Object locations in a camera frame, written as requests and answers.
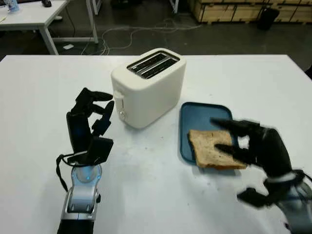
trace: white desk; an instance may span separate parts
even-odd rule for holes
[[[52,1],[51,7],[44,7],[41,1],[22,3],[14,13],[8,12],[7,7],[0,8],[0,18],[6,17],[0,22],[0,30],[40,30],[50,54],[58,55],[48,26],[67,3],[66,0]]]
[[[111,93],[110,72],[133,58],[7,56],[0,63],[1,233],[56,233],[65,191],[55,159],[71,152],[66,112],[83,87]],[[102,165],[94,233],[289,234],[278,208],[258,211],[236,200],[248,185],[265,191],[261,170],[200,171],[181,159],[179,109],[187,101],[217,103],[236,119],[275,126],[293,167],[312,175],[311,80],[283,55],[186,59],[181,99],[165,116],[135,130],[113,112],[104,136],[115,144]],[[61,171],[70,184],[70,168]]]

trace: toaster knob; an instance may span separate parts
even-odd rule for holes
[[[120,115],[120,118],[121,118],[122,120],[125,120],[125,118],[126,118],[126,113],[125,113],[124,111],[120,111],[120,112],[119,112],[119,115]]]

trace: wooden pallet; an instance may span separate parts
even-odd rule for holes
[[[198,22],[250,22],[256,21],[263,9],[262,4],[202,3],[205,0],[189,0],[190,9]],[[275,22],[312,22],[312,5],[271,5],[279,10]]]

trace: black bag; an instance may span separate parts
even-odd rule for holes
[[[269,30],[278,15],[279,10],[265,8],[261,13],[257,28],[261,30]]]

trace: toaster slot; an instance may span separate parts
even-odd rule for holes
[[[173,60],[172,58],[167,59],[166,61],[162,62],[161,64],[157,65],[156,67],[153,67],[152,69],[142,73],[141,76],[143,76],[145,79],[149,79],[149,78],[157,75],[161,71],[167,69],[168,67],[172,66],[175,63],[176,63],[176,61]]]
[[[143,79],[150,79],[179,60],[180,59],[176,56],[165,51],[158,51],[135,63],[132,63],[127,66],[127,69]]]
[[[138,71],[141,71],[159,61],[162,61],[164,58],[166,58],[166,56],[164,54],[158,54],[148,60],[145,60],[144,62],[138,64],[138,65],[135,65],[134,67],[132,67],[131,69],[134,71],[134,72],[138,72]]]

